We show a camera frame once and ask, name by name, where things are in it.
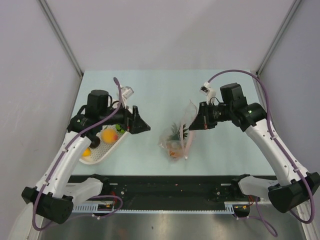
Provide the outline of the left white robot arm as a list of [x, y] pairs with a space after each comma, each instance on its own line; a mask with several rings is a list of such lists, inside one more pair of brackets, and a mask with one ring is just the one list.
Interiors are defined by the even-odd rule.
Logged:
[[151, 129], [140, 117], [137, 106], [126, 105], [134, 91], [128, 86], [120, 91], [121, 99], [116, 107], [105, 90], [92, 90], [88, 94], [87, 103], [70, 120], [64, 141], [48, 170], [34, 187], [27, 186], [22, 191], [25, 203], [33, 205], [34, 215], [63, 224], [75, 206], [94, 197], [105, 200], [110, 196], [109, 179], [98, 174], [90, 175], [73, 188], [67, 188], [67, 184], [85, 150], [99, 145], [97, 134], [104, 126], [120, 125], [132, 135]]

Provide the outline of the clear zip top bag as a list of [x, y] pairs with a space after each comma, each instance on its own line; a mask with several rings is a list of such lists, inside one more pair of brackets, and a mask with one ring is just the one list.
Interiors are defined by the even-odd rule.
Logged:
[[158, 146], [163, 150], [169, 162], [177, 162], [179, 160], [187, 160], [189, 153], [196, 137], [193, 130], [189, 130], [189, 126], [195, 119], [198, 108], [190, 100], [184, 109], [184, 113], [180, 119], [172, 122], [161, 133]]

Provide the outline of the toy peach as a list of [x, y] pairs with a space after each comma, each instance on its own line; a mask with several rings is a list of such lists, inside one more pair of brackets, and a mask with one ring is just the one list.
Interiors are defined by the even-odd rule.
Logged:
[[114, 144], [118, 140], [118, 134], [112, 128], [104, 129], [100, 136], [102, 141], [106, 144]]

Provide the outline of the toy chocolate donut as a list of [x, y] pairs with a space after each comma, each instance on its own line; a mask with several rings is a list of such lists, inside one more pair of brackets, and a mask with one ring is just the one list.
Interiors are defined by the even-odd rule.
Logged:
[[90, 148], [91, 149], [96, 149], [101, 143], [101, 140], [99, 137], [95, 136], [92, 141], [91, 141], [91, 144], [90, 144]]

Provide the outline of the orange toy pineapple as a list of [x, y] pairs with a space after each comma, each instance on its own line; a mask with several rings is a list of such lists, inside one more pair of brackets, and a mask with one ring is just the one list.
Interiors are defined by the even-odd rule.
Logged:
[[173, 123], [169, 130], [169, 135], [165, 137], [165, 148], [169, 157], [175, 160], [185, 157], [189, 136], [187, 125]]

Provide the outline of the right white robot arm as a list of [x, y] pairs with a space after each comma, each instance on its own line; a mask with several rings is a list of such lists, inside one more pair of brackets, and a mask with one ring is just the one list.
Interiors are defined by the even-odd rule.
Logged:
[[309, 172], [287, 150], [274, 129], [268, 129], [267, 113], [259, 103], [247, 103], [242, 87], [231, 83], [220, 88], [222, 102], [215, 104], [216, 92], [209, 83], [200, 91], [206, 101], [199, 103], [198, 113], [189, 130], [213, 129], [219, 122], [231, 121], [258, 146], [273, 169], [276, 180], [257, 178], [243, 174], [230, 188], [231, 196], [242, 201], [248, 195], [269, 200], [281, 213], [286, 213], [308, 201], [320, 186], [320, 175]]

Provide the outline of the toy orange mango slice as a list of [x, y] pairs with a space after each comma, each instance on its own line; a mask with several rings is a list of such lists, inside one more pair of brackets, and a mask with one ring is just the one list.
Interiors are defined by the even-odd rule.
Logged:
[[91, 149], [87, 148], [83, 153], [82, 157], [89, 157], [91, 155]]

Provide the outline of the green toy watermelon ball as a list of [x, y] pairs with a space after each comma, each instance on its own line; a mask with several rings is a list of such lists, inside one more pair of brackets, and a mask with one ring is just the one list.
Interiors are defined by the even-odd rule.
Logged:
[[126, 130], [120, 124], [116, 124], [115, 125], [115, 129], [116, 129], [117, 132], [119, 132], [121, 134], [126, 132]]

